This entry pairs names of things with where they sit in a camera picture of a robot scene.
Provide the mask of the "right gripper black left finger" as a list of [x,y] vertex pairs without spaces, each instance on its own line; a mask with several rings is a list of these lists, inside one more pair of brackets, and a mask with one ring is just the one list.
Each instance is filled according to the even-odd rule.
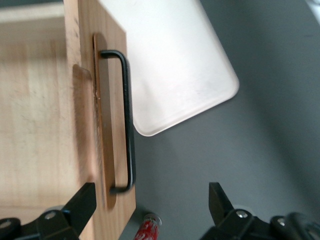
[[2,240],[78,240],[97,207],[96,186],[85,183],[62,207],[22,225],[16,217],[0,220]]

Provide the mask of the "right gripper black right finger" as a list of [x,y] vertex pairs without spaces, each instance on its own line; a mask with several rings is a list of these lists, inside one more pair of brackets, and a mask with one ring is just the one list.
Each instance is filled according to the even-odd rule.
[[265,222],[245,209],[234,208],[218,182],[209,183],[208,206],[214,226],[210,240],[318,240],[320,223],[291,212]]

